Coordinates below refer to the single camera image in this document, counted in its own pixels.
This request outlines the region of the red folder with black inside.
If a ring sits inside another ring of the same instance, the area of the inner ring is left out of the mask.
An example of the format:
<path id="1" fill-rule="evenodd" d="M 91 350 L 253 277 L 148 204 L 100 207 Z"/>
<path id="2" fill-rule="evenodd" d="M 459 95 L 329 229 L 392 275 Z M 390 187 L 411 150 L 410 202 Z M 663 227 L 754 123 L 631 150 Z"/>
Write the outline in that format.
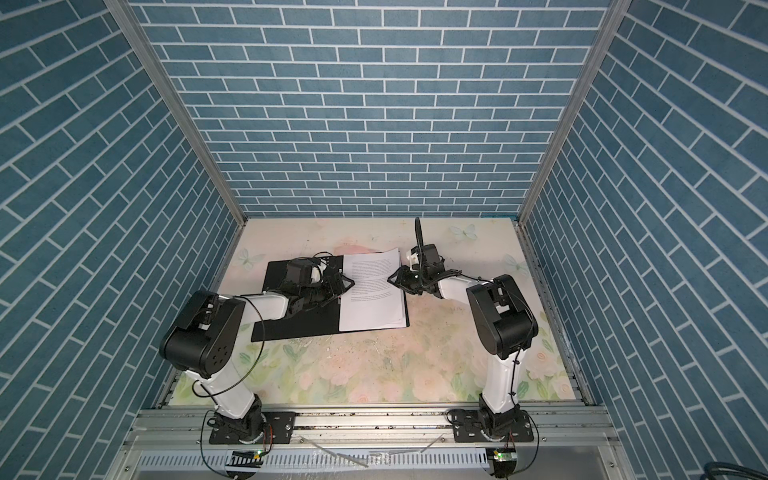
<path id="1" fill-rule="evenodd" d="M 269 261 L 266 267 L 263 287 L 277 288 L 287 272 L 288 260 Z M 287 340 L 325 335 L 344 334 L 339 327 L 341 319 L 341 303 L 333 300 L 324 307 L 303 311 L 287 319 L 268 320 L 266 334 L 259 326 L 254 326 L 251 334 L 252 342 Z"/>

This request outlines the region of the text paper sheet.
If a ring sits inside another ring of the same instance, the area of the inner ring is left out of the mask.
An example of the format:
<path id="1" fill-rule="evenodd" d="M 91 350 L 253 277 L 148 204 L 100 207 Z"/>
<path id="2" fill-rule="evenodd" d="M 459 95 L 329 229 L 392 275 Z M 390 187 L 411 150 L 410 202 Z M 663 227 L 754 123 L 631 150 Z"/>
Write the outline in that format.
<path id="1" fill-rule="evenodd" d="M 398 248 L 343 257 L 342 273 L 353 280 L 354 285 L 340 297 L 340 332 L 407 326 L 404 292 L 388 282 L 400 266 Z"/>

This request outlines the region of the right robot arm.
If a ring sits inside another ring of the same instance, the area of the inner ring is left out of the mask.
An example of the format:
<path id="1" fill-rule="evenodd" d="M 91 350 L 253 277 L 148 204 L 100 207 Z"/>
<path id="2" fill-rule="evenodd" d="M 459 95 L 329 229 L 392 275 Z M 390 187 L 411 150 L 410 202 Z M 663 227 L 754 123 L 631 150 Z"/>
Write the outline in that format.
<path id="1" fill-rule="evenodd" d="M 490 355 L 480 409 L 486 417 L 496 419 L 518 406 L 519 365 L 539 328 L 511 276 L 487 280 L 444 270 L 429 277 L 420 269 L 402 266 L 387 282 L 410 295 L 430 294 L 468 306 L 478 338 Z"/>

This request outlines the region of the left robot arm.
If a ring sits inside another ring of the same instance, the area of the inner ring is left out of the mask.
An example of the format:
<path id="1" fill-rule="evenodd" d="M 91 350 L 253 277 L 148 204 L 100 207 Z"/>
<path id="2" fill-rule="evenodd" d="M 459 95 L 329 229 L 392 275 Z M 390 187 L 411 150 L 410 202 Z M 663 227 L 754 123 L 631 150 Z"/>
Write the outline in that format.
<path id="1" fill-rule="evenodd" d="M 245 385 L 232 356 L 243 325 L 284 320 L 323 307 L 344 295 L 355 281 L 332 273 L 318 283 L 283 282 L 258 294 L 222 296 L 208 290 L 194 292 L 165 334 L 159 355 L 185 372 L 210 398 L 217 412 L 232 420 L 246 418 L 256 395 Z"/>

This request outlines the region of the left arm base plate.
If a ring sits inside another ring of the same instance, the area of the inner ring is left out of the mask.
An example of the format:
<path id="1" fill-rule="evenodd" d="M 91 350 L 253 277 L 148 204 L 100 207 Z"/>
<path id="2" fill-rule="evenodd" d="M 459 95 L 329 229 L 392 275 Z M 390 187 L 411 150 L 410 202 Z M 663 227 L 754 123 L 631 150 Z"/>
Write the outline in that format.
<path id="1" fill-rule="evenodd" d="M 291 411 L 251 413 L 242 419 L 231 419 L 214 413 L 206 420 L 211 429 L 212 445 L 289 444 L 296 413 Z"/>

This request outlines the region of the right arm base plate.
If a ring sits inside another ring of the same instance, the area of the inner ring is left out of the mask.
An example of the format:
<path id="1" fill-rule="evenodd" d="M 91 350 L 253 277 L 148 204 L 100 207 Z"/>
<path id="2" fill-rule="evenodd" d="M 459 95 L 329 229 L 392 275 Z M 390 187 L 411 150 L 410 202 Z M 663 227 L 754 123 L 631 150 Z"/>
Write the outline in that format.
<path id="1" fill-rule="evenodd" d="M 496 414 L 488 410 L 449 409 L 444 413 L 457 443 L 532 442 L 532 422 L 526 411 L 513 408 Z"/>

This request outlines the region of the aluminium front rail frame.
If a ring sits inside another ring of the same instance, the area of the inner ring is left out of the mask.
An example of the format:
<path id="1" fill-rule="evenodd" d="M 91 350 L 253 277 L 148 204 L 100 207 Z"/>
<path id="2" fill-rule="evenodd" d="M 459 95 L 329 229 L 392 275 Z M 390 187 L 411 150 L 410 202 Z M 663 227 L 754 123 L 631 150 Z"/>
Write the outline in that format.
<path id="1" fill-rule="evenodd" d="M 248 445 L 212 445 L 203 408 L 142 411 L 111 479 L 629 479 L 607 411 L 578 402 L 526 405 L 498 439 L 465 404 L 272 406 L 273 431 Z"/>

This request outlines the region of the aluminium right corner post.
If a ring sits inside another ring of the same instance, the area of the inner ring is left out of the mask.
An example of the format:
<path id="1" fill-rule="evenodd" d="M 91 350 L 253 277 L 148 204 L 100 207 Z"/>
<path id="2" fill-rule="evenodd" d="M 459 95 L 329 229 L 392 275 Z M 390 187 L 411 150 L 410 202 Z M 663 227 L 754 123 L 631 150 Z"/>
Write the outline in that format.
<path id="1" fill-rule="evenodd" d="M 558 121 L 547 150 L 542 156 L 542 161 L 533 177 L 531 187 L 520 208 L 518 224 L 521 227 L 529 222 L 533 214 L 535 203 L 540 197 L 546 181 L 557 163 L 558 155 L 562 151 L 567 136 L 573 127 L 575 119 L 589 93 L 590 87 L 606 57 L 608 48 L 610 47 L 630 5 L 630 0 L 612 1 L 606 11 L 598 29 L 595 43 L 586 56 L 580 75 L 574 84 L 573 91 L 569 96 L 569 100 Z"/>

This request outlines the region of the aluminium corner post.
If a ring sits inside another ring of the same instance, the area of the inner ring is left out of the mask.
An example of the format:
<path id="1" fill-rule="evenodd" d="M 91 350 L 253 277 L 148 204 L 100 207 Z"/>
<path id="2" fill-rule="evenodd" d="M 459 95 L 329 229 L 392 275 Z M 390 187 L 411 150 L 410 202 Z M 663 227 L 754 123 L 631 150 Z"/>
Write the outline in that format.
<path id="1" fill-rule="evenodd" d="M 518 224 L 521 227 L 529 222 L 533 214 L 535 203 L 540 197 L 546 181 L 557 163 L 558 155 L 562 151 L 567 136 L 573 127 L 575 119 L 589 93 L 590 87 L 606 57 L 608 48 L 610 47 L 630 5 L 630 0 L 612 1 L 606 11 L 598 29 L 595 43 L 586 56 L 580 75 L 574 84 L 573 91 L 569 96 L 569 100 L 558 121 L 547 150 L 542 156 L 542 161 L 533 177 L 531 187 L 520 208 Z"/>
<path id="2" fill-rule="evenodd" d="M 105 0 L 104 4 L 135 52 L 169 112 L 176 120 L 184 138 L 188 141 L 199 162 L 209 175 L 221 199 L 228 207 L 231 216 L 239 227 L 243 227 L 247 222 L 247 216 L 220 171 L 129 2 L 124 0 Z"/>

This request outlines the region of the aluminium left corner post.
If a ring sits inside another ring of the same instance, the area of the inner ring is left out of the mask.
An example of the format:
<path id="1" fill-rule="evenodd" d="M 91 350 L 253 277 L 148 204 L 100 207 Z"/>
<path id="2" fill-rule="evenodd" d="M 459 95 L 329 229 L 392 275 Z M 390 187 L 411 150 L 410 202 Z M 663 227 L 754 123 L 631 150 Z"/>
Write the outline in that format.
<path id="1" fill-rule="evenodd" d="M 199 162 L 209 175 L 221 199 L 228 207 L 231 216 L 239 227 L 243 227 L 247 222 L 247 216 L 220 171 L 129 2 L 124 0 L 105 0 L 104 4 L 135 52 L 169 112 L 176 120 L 184 138 L 188 141 Z"/>

